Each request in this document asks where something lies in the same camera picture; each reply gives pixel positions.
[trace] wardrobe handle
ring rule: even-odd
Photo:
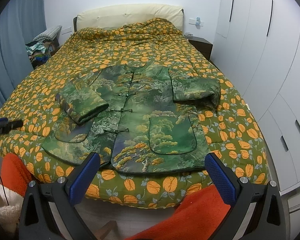
[[[268,27],[267,37],[268,37],[268,34],[269,34],[270,25],[271,25],[272,10],[273,10],[273,0],[272,0],[272,2],[271,2],[271,14],[270,14],[270,21],[269,21],[269,27]]]
[[[281,136],[280,141],[284,147],[284,150],[287,152],[289,150],[288,145],[286,144],[286,141],[284,140],[284,137]]]
[[[229,22],[231,22],[231,17],[232,17],[233,1],[234,1],[234,0],[232,0],[231,13],[230,13],[230,19],[229,19]]]
[[[298,131],[300,133],[300,124],[299,124],[298,120],[296,120],[295,125],[296,125],[296,127],[297,127],[297,129],[298,129]]]

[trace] white wardrobe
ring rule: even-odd
[[[211,61],[261,128],[281,194],[300,186],[300,7],[295,0],[221,0]]]

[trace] headboard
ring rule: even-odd
[[[86,27],[110,30],[156,17],[167,19],[182,30],[182,7],[154,3],[120,4],[85,11],[73,19],[73,26],[75,32]]]

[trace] wooden leg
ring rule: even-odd
[[[117,226],[117,221],[109,221],[102,228],[100,228],[97,232],[94,233],[95,237],[98,240],[103,240],[109,234],[109,232]]]

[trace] textured blue pad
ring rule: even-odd
[[[234,206],[236,203],[235,188],[211,154],[206,156],[204,165],[223,202]]]
[[[100,156],[96,153],[83,168],[69,189],[69,203],[72,206],[81,202],[99,168]]]

